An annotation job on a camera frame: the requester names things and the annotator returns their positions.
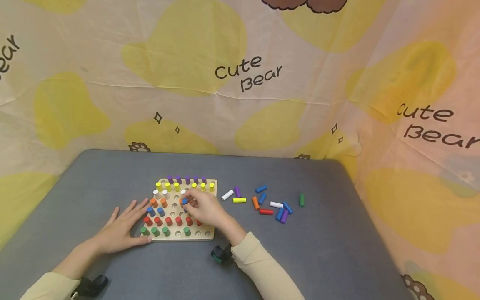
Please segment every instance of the cartoon bear print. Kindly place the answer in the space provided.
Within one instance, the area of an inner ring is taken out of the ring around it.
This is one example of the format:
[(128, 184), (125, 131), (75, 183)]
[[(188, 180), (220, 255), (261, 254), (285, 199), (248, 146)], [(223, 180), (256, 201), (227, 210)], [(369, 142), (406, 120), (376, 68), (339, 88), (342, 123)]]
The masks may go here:
[(307, 5), (314, 13), (339, 12), (348, 0), (262, 0), (270, 8), (281, 11), (294, 10), (302, 5)]

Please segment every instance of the gray table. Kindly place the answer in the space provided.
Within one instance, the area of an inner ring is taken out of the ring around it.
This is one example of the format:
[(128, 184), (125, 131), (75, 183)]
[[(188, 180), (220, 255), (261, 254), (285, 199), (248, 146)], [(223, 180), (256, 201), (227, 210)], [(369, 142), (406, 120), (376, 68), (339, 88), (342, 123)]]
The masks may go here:
[[(285, 268), (306, 299), (409, 300), (384, 244), (343, 167), (335, 161), (88, 150), (65, 171), (0, 252), (1, 298), (18, 299), (71, 249), (93, 236), (112, 209), (151, 197), (167, 175), (218, 179), (223, 195), (240, 186), (246, 204), (223, 202)], [(268, 185), (267, 202), (289, 201), (285, 225), (254, 211), (251, 197)], [(305, 208), (298, 207), (300, 192)], [(134, 228), (138, 235), (140, 224)], [(110, 279), (101, 299), (261, 299), (235, 264), (210, 257), (228, 242), (154, 242), (105, 257), (88, 276)]]

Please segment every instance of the right hand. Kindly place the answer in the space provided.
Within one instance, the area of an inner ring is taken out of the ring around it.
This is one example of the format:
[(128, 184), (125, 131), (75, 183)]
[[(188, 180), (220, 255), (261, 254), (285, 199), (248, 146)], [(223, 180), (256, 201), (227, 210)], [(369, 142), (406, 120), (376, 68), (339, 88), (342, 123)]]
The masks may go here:
[[(189, 189), (183, 194), (183, 198), (187, 198), (189, 201), (183, 208), (202, 223), (218, 228), (228, 220), (229, 215), (211, 193)], [(194, 198), (197, 200), (196, 206), (192, 202)]]

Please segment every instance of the orange peg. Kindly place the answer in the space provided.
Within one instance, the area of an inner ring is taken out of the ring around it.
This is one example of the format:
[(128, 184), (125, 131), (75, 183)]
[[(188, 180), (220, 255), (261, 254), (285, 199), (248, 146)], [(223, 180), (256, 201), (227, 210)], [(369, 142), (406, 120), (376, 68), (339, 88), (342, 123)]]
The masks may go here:
[(252, 202), (253, 202), (253, 206), (255, 207), (255, 210), (259, 210), (259, 209), (260, 209), (260, 205), (258, 205), (258, 200), (257, 200), (257, 197), (256, 197), (256, 196), (253, 196), (253, 197), (252, 197)]
[(150, 199), (150, 204), (151, 204), (153, 207), (157, 207), (157, 206), (158, 206), (158, 202), (156, 201), (155, 198)]

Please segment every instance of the yellow spot pattern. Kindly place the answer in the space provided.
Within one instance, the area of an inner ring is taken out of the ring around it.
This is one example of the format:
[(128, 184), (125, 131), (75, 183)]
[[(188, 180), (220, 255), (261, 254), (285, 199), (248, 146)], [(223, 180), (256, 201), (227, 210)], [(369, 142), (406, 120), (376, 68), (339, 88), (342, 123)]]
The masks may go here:
[(240, 16), (217, 0), (176, 0), (149, 39), (126, 45), (127, 67), (151, 85), (184, 96), (215, 93), (231, 78), (218, 79), (218, 66), (231, 67), (245, 55), (247, 34)]
[(419, 42), (353, 73), (346, 93), (372, 118), (391, 124), (401, 118), (397, 114), (401, 104), (412, 111), (434, 103), (455, 75), (455, 61), (441, 43)]
[(447, 251), (455, 228), (480, 222), (480, 197), (458, 197), (434, 175), (383, 168), (369, 174), (365, 185), (375, 213), (430, 253)]
[(38, 172), (0, 177), (0, 250), (45, 197), (58, 177)]
[(144, 143), (152, 152), (220, 154), (210, 142), (165, 118), (161, 125), (155, 120), (132, 124), (125, 130), (124, 138), (127, 145)]
[(421, 282), (436, 300), (480, 300), (473, 291), (447, 277), (425, 271), (409, 275), (413, 280)]
[(24, 0), (46, 11), (68, 14), (77, 11), (87, 0)]
[[(338, 143), (338, 139), (343, 137), (343, 142)], [(359, 153), (353, 148), (352, 143), (346, 138), (346, 135), (337, 130), (334, 134), (325, 133), (318, 139), (311, 141), (300, 148), (296, 156), (304, 154), (310, 155), (310, 159), (334, 159), (342, 163), (345, 170), (352, 180), (357, 175), (357, 158)]]
[(35, 126), (42, 143), (64, 148), (72, 139), (106, 130), (108, 117), (90, 100), (76, 74), (58, 73), (40, 83), (34, 99)]
[(242, 150), (273, 150), (300, 137), (299, 121), (307, 105), (299, 100), (279, 101), (256, 112), (236, 132)]
[(283, 11), (285, 23), (301, 38), (327, 52), (349, 50), (365, 34), (385, 0), (349, 0), (339, 12), (314, 13), (307, 5)]

